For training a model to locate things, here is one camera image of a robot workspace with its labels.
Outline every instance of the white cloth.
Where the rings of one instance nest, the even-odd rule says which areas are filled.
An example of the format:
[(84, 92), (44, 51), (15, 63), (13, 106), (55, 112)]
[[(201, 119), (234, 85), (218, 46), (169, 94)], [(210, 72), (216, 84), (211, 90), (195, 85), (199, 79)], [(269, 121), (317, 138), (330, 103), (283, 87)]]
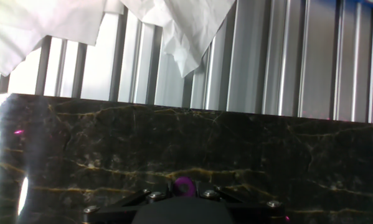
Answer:
[(234, 1), (0, 0), (0, 72), (10, 74), (46, 35), (95, 45), (103, 13), (122, 14), (125, 5), (163, 27), (164, 51), (184, 77), (199, 66)]

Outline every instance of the purple light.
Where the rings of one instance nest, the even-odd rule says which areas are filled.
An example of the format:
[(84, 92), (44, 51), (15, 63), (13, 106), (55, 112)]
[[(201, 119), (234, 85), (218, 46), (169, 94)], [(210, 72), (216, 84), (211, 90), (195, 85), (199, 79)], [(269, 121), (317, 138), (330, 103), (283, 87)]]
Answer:
[(24, 130), (17, 130), (14, 132), (14, 134), (23, 134), (24, 133)]

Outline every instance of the gold veining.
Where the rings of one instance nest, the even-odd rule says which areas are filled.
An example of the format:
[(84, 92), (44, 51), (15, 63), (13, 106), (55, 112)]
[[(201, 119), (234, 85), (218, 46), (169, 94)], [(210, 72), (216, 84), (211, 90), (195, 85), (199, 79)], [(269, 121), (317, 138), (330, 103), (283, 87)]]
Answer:
[(271, 197), (271, 198), (277, 198), (277, 196), (274, 196), (272, 194), (269, 194), (268, 192), (264, 191), (264, 190), (261, 190), (259, 188), (257, 188), (256, 186), (253, 186), (251, 184), (240, 184), (240, 185), (235, 185), (235, 186), (230, 186), (230, 187), (226, 187), (228, 189), (239, 189), (239, 188), (245, 188), (246, 190), (250, 191), (250, 190), (254, 190), (260, 194), (263, 194), (263, 195), (266, 195), (268, 197)]
[(23, 152), (23, 150), (20, 150), (20, 149), (4, 149), (4, 151), (8, 151), (8, 152)]
[(327, 190), (331, 190), (331, 191), (334, 191), (334, 192), (345, 192), (345, 193), (354, 194), (354, 195), (360, 195), (360, 196), (365, 196), (365, 197), (373, 197), (373, 193), (355, 192), (355, 191), (347, 190), (347, 189), (336, 189), (336, 188), (331, 188), (331, 187), (325, 186), (323, 184), (319, 184), (319, 183), (317, 183), (315, 181), (312, 181), (312, 180), (307, 180), (307, 181), (311, 182), (313, 184), (316, 184), (316, 185), (318, 185), (321, 188), (324, 188), (324, 189), (327, 189)]
[(344, 208), (340, 211), (325, 211), (325, 210), (288, 210), (286, 213), (297, 213), (297, 214), (315, 214), (315, 213), (330, 213), (333, 215), (340, 213), (356, 213), (362, 215), (373, 215), (373, 212), (360, 211), (350, 208)]
[(186, 170), (177, 170), (177, 171), (170, 172), (170, 173), (168, 173), (168, 172), (151, 172), (151, 171), (146, 171), (146, 172), (120, 171), (120, 170), (106, 169), (106, 168), (103, 168), (103, 167), (95, 167), (93, 165), (87, 166), (85, 164), (80, 164), (80, 163), (72, 161), (72, 160), (68, 160), (68, 161), (73, 162), (77, 166), (83, 167), (83, 168), (88, 169), (88, 170), (103, 170), (103, 171), (106, 171), (106, 172), (111, 172), (113, 174), (130, 175), (130, 176), (136, 176), (138, 174), (155, 175), (155, 176), (166, 177), (168, 179), (173, 179), (175, 177), (179, 177), (181, 175), (188, 174), (188, 173), (191, 173), (191, 172), (198, 172), (198, 173), (200, 173), (202, 175), (206, 175), (206, 176), (212, 176), (214, 174), (230, 174), (230, 175), (233, 175), (233, 174), (242, 174), (242, 173), (246, 173), (246, 172), (253, 172), (253, 173), (266, 175), (266, 173), (264, 171), (254, 171), (254, 170), (250, 170), (250, 169), (214, 171), (214, 170), (205, 170), (205, 169), (198, 168), (198, 167), (194, 167), (194, 168), (186, 169)]
[(0, 163), (0, 167), (3, 167), (3, 168), (6, 169), (6, 170), (14, 170), (14, 171), (16, 171), (16, 172), (20, 172), (20, 173), (22, 173), (22, 174), (25, 174), (25, 173), (26, 173), (26, 172), (25, 172), (24, 170), (22, 170), (22, 169), (19, 169), (19, 168), (17, 168), (17, 167), (14, 167), (14, 166), (12, 166), (12, 165), (10, 165), (10, 164), (6, 164), (6, 163), (3, 163), (3, 162)]
[(68, 188), (68, 189), (61, 189), (61, 188), (50, 188), (50, 187), (33, 187), (34, 190), (46, 190), (49, 192), (82, 192), (82, 193), (96, 193), (99, 191), (107, 191), (107, 192), (117, 192), (117, 193), (126, 193), (126, 194), (133, 194), (134, 191), (132, 190), (125, 190), (125, 189), (113, 189), (108, 187), (99, 187), (97, 189), (80, 189), (80, 188)]

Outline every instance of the black marble slab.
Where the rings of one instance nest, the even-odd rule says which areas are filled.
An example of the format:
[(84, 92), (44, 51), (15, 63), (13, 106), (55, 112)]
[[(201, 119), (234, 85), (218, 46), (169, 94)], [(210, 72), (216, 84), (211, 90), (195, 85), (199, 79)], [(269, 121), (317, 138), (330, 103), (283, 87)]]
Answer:
[(0, 108), (0, 223), (80, 223), (185, 175), (279, 200), (292, 223), (373, 223), (373, 124), (27, 95)]

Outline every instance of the bolt head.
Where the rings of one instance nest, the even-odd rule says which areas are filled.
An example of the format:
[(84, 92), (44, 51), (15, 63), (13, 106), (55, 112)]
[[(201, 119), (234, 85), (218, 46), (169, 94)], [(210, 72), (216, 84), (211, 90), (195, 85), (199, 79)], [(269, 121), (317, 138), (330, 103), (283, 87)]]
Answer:
[(92, 206), (89, 206), (89, 207), (85, 208), (84, 212), (85, 213), (92, 213), (92, 212), (96, 212), (97, 210), (99, 210), (99, 207), (96, 206), (96, 205), (92, 205)]
[(276, 200), (272, 200), (270, 202), (267, 203), (267, 205), (271, 208), (276, 208), (276, 207), (279, 207), (280, 206), (280, 202), (276, 201)]
[(204, 198), (216, 198), (218, 197), (218, 193), (215, 192), (214, 190), (206, 190), (203, 195)]
[(149, 198), (151, 199), (160, 199), (160, 198), (164, 198), (166, 195), (163, 194), (162, 192), (153, 192), (151, 194), (148, 195)]

